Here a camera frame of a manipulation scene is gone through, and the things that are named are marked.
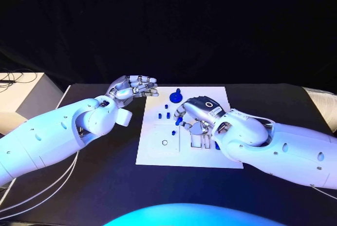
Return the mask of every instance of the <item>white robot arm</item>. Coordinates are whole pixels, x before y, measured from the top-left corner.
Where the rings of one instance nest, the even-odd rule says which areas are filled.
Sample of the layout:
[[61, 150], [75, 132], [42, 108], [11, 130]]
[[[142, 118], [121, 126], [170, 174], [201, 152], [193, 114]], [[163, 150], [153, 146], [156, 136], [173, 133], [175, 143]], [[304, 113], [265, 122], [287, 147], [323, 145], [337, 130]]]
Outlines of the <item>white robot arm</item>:
[[70, 157], [114, 124], [129, 126], [133, 113], [123, 109], [134, 97], [159, 96], [156, 79], [123, 76], [107, 94], [39, 115], [0, 139], [0, 186], [25, 173]]
[[192, 134], [212, 134], [232, 161], [251, 164], [300, 185], [337, 189], [337, 138], [235, 109], [227, 113], [206, 96], [183, 103], [175, 119], [183, 120], [186, 113], [198, 122], [191, 125], [182, 121], [181, 125]]

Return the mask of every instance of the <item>blue object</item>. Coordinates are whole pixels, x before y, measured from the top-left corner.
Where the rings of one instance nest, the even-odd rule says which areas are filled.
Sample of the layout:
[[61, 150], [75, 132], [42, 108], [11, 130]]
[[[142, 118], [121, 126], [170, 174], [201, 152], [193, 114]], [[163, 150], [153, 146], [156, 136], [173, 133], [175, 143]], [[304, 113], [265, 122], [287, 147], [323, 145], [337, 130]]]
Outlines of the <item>blue object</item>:
[[225, 207], [175, 203], [143, 208], [123, 215], [106, 226], [283, 226], [273, 220]]
[[170, 94], [170, 101], [173, 103], [181, 103], [183, 100], [183, 95], [181, 93], [181, 89], [178, 88], [178, 91], [175, 93]]
[[181, 117], [176, 121], [176, 125], [179, 125], [179, 123], [183, 121], [183, 118]]
[[[217, 142], [215, 142], [215, 143], [217, 143]], [[217, 143], [217, 149], [221, 150], [221, 147], [219, 147], [218, 143]]]

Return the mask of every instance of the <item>black background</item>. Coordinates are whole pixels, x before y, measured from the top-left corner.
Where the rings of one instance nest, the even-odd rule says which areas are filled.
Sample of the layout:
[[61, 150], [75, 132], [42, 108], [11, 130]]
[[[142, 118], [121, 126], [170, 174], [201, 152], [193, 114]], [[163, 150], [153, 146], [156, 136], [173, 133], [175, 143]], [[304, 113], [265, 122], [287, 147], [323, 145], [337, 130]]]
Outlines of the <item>black background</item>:
[[[73, 85], [61, 106], [104, 94], [107, 87], [109, 84]], [[332, 135], [301, 87], [287, 84], [229, 84], [225, 87], [232, 108]], [[337, 225], [336, 199], [248, 164], [244, 164], [245, 169], [136, 165], [145, 105], [146, 99], [137, 98], [126, 107], [133, 112], [129, 127], [116, 125], [81, 150], [74, 174], [57, 195], [9, 220], [98, 226], [140, 208], [198, 203], [241, 210], [291, 226]], [[21, 176], [2, 207], [38, 193], [64, 174], [73, 160], [74, 156]], [[32, 207], [58, 186], [0, 216]], [[325, 191], [337, 196], [337, 190]]]
[[337, 0], [0, 0], [0, 64], [71, 83], [291, 83], [337, 92]]

